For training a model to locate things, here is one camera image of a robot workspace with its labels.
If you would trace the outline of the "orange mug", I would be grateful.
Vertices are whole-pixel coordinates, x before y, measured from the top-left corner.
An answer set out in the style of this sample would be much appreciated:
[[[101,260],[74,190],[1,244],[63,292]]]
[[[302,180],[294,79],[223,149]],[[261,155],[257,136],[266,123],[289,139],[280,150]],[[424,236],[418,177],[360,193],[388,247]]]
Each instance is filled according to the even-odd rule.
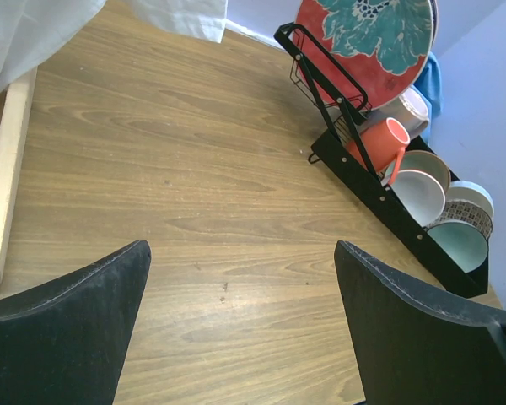
[[[388,185],[396,181],[403,155],[410,143],[410,135],[405,127],[395,118],[388,117],[369,127],[360,139],[376,172],[395,164],[388,180]]]

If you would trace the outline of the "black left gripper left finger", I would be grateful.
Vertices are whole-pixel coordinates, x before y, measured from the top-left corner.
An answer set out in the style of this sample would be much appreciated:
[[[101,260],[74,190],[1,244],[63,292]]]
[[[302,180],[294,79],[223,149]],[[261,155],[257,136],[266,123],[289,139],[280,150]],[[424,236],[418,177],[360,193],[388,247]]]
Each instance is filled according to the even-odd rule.
[[[111,404],[151,263],[136,240],[0,299],[0,404]]]

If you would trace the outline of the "blue white floral plate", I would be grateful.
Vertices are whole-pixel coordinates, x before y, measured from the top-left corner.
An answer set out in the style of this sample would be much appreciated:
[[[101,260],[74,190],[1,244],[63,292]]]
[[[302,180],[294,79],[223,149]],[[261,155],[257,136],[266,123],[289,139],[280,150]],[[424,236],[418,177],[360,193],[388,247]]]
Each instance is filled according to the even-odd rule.
[[[438,13],[438,4],[436,0],[429,0],[431,11],[432,11],[432,21],[433,21],[433,39],[432,42],[435,41],[436,35],[438,32],[439,26],[439,13]]]

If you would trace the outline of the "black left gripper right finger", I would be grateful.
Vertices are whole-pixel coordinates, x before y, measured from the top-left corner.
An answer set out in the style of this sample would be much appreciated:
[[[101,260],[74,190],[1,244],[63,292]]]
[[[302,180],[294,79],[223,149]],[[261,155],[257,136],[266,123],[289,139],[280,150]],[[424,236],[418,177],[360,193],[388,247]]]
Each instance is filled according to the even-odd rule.
[[[390,267],[347,241],[334,252],[367,404],[506,404],[506,310]]]

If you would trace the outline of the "red teal floral plate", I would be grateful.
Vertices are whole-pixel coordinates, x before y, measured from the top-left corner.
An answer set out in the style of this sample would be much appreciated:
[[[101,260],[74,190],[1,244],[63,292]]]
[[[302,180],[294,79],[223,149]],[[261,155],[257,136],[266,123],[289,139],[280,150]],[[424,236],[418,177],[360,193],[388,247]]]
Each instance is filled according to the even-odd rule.
[[[429,1],[303,1],[295,22],[362,87],[372,110],[416,81],[433,44]]]

